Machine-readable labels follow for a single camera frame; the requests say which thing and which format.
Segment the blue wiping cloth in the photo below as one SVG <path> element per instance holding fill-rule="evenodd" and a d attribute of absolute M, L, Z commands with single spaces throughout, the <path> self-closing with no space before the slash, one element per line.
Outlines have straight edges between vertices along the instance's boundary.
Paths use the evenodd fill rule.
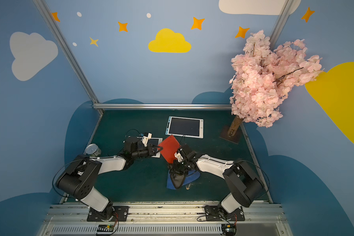
<path fill-rule="evenodd" d="M 190 184 L 200 177 L 200 172 L 196 170 L 190 170 L 186 175 L 172 174 L 168 172 L 166 187 L 171 190 L 177 190 L 181 187 Z"/>

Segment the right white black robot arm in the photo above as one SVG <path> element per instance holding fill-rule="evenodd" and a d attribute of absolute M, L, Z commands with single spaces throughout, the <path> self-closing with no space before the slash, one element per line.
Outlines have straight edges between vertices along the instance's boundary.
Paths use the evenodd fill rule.
<path fill-rule="evenodd" d="M 175 159 L 168 165 L 174 188 L 183 186 L 190 171 L 206 172 L 225 180 L 230 193 L 214 208 L 213 214 L 227 216 L 240 207 L 250 207 L 255 199 L 267 192 L 262 180 L 246 160 L 229 161 L 193 151 L 188 145 L 181 146 Z"/>

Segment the red frame drawing tablet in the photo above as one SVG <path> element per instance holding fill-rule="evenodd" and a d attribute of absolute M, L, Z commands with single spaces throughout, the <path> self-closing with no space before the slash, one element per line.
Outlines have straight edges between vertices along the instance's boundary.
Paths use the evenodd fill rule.
<path fill-rule="evenodd" d="M 167 161 L 167 163 L 173 164 L 174 160 L 177 160 L 175 153 L 180 148 L 180 143 L 177 141 L 177 139 L 173 135 L 170 135 L 168 138 L 162 141 L 159 146 L 162 147 L 160 153 Z"/>

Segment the white blue drawing tablet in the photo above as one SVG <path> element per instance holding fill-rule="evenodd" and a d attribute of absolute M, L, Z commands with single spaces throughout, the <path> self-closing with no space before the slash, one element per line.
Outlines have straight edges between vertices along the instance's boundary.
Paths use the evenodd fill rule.
<path fill-rule="evenodd" d="M 204 137 L 204 120 L 170 116 L 165 134 L 202 139 Z"/>

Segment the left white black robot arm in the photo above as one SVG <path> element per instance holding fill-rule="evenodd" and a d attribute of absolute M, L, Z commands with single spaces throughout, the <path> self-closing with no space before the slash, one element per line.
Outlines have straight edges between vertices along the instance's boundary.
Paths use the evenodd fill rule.
<path fill-rule="evenodd" d="M 163 147 L 150 143 L 148 137 L 128 137 L 118 154 L 108 157 L 78 155 L 69 162 L 62 174 L 53 179 L 53 188 L 58 188 L 89 207 L 87 221 L 119 221 L 113 203 L 95 187 L 100 174 L 128 169 L 135 159 L 157 155 Z"/>

